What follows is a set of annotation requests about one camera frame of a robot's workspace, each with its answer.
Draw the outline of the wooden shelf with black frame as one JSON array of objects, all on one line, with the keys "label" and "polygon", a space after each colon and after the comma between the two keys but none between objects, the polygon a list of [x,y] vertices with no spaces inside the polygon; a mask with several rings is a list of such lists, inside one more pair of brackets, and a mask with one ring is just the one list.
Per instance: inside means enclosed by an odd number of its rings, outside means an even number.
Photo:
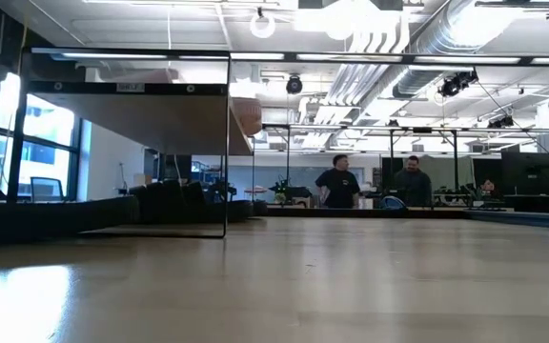
[{"label": "wooden shelf with black frame", "polygon": [[26,97],[46,95],[45,100],[73,111],[92,124],[131,139],[163,154],[219,155],[223,160],[224,191],[228,190],[230,155],[251,155],[248,136],[233,114],[230,83],[155,84],[68,82],[37,80],[31,76],[35,55],[55,61],[150,60],[226,63],[227,79],[232,58],[224,50],[130,50],[87,48],[22,49],[21,86],[17,108],[8,201],[17,202],[21,132],[26,117]]}]

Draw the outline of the black overhead rail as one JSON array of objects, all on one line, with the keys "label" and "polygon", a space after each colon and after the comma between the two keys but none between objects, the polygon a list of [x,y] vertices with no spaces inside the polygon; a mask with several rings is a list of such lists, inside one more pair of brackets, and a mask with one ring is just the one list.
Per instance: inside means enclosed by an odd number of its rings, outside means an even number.
[{"label": "black overhead rail", "polygon": [[549,55],[338,53],[338,52],[232,52],[235,62],[285,62],[317,64],[485,66],[549,68]]}]

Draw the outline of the black aluminium table frame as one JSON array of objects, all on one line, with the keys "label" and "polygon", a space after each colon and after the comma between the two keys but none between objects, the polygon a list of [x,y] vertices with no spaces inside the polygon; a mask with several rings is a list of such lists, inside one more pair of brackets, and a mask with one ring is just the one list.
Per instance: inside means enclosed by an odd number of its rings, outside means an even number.
[{"label": "black aluminium table frame", "polygon": [[[544,212],[493,212],[479,210],[328,210],[328,209],[267,209],[258,216],[317,217],[317,218],[386,218],[386,219],[467,219],[510,225],[549,228],[549,213]],[[230,212],[230,221],[257,217],[247,213]]]}]

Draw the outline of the person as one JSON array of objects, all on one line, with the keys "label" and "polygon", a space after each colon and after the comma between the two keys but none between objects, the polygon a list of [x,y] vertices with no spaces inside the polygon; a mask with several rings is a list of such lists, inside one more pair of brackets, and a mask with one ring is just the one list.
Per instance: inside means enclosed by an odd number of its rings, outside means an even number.
[{"label": "person", "polygon": [[486,179],[479,187],[479,195],[481,198],[497,198],[498,190],[494,182]]},{"label": "person", "polygon": [[408,157],[405,167],[395,174],[394,185],[407,207],[432,206],[432,182],[429,175],[420,169],[417,156]]},{"label": "person", "polygon": [[333,158],[333,167],[324,171],[315,181],[323,206],[328,209],[357,209],[359,199],[359,184],[353,173],[349,171],[349,161],[346,154],[338,154]]}]

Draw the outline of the black ceiling device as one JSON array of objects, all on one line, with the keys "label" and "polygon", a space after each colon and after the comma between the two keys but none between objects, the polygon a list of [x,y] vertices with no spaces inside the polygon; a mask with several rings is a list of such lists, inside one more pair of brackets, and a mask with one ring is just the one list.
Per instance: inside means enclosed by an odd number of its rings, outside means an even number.
[{"label": "black ceiling device", "polygon": [[488,122],[488,129],[505,129],[515,125],[512,115],[503,115]]},{"label": "black ceiling device", "polygon": [[444,98],[454,97],[478,81],[476,71],[460,71],[446,77],[437,92]]}]

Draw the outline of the computer monitor by window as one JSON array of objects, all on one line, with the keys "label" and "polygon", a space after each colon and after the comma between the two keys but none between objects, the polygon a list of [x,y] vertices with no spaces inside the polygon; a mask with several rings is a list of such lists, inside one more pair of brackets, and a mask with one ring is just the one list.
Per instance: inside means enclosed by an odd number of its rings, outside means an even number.
[{"label": "computer monitor by window", "polygon": [[59,202],[64,199],[62,183],[54,178],[32,176],[30,192],[33,202]]}]

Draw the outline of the black background monitor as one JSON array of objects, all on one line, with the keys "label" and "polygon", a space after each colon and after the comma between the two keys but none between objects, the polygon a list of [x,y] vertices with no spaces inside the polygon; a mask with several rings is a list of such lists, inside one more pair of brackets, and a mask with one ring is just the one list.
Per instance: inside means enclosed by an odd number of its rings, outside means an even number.
[{"label": "black background monitor", "polygon": [[503,152],[504,195],[549,195],[549,153]]},{"label": "black background monitor", "polygon": [[153,181],[190,180],[192,157],[190,155],[163,154],[153,149],[144,150],[144,173]]}]

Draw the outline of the blue white round object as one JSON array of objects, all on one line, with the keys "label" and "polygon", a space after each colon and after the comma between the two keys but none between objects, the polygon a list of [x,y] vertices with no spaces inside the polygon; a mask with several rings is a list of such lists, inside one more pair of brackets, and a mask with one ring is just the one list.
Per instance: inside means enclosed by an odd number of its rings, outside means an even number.
[{"label": "blue white round object", "polygon": [[379,201],[379,207],[387,211],[405,211],[407,209],[405,203],[396,196],[386,195]]}]

